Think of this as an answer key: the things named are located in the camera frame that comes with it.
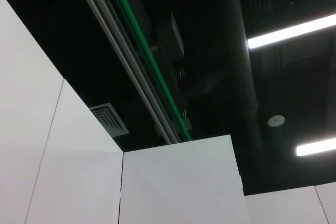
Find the dark ceiling equipment box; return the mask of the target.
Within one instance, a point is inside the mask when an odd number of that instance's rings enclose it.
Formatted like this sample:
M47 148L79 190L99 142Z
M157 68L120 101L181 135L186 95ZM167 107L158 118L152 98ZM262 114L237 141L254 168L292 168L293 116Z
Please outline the dark ceiling equipment box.
M172 12L166 12L157 19L156 34L169 63L185 58L183 39Z

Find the green ceiling pipe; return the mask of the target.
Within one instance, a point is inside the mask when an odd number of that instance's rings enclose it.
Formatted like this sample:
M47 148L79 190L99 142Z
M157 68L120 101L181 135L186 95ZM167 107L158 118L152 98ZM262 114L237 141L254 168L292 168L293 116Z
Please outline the green ceiling pipe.
M191 141L192 138L183 122L180 112L178 111L174 99L169 91L169 88L159 70L159 67L153 57L152 51L144 37L144 34L140 28L140 25L134 15L134 12L128 2L128 0L117 0L122 10L123 16L127 21L128 27L135 39L140 51L143 53L144 61L149 67L150 73L152 74L155 83L157 84L159 91L163 97L165 104L167 105L169 111L171 112L173 118L176 121L177 128L180 130L181 136L184 141Z

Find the white square air vent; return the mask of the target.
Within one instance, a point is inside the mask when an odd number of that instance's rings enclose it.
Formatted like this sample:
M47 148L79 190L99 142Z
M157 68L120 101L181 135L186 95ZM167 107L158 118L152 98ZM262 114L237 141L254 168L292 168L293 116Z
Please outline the white square air vent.
M92 106L89 109L111 137L129 134L111 103Z

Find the round white ceiling sensor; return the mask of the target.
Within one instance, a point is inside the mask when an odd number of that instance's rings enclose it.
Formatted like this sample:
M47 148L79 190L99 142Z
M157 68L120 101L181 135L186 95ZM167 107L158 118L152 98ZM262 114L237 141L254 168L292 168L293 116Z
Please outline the round white ceiling sensor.
M284 123L285 123L285 117L282 115L271 116L267 121L267 125L269 127L279 127L282 126Z

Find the white linear ceiling light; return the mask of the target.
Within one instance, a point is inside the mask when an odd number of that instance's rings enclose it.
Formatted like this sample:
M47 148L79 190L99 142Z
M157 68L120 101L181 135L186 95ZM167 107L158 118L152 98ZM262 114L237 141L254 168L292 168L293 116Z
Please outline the white linear ceiling light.
M296 155L306 156L332 150L336 150L336 138L299 145L296 147Z
M336 26L336 14L248 39L247 45L255 49L332 26Z

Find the grey ceiling rail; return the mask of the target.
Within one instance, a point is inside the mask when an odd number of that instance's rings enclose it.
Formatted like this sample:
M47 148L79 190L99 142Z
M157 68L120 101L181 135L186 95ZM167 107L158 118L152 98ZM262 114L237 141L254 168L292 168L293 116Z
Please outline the grey ceiling rail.
M177 131L169 119L169 115L172 114L163 100L158 85L155 83L152 74L150 73L151 77L149 77L148 73L146 73L110 0L86 1L122 62L165 142L167 144L180 143L180 130ZM115 2L122 13L119 3L117 0Z

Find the dark round ceiling duct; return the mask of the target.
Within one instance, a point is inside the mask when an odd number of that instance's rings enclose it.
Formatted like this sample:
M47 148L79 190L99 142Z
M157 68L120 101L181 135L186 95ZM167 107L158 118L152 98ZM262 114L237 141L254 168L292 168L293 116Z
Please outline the dark round ceiling duct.
M257 119L258 102L240 0L218 1L248 139L256 147L261 147L262 141Z

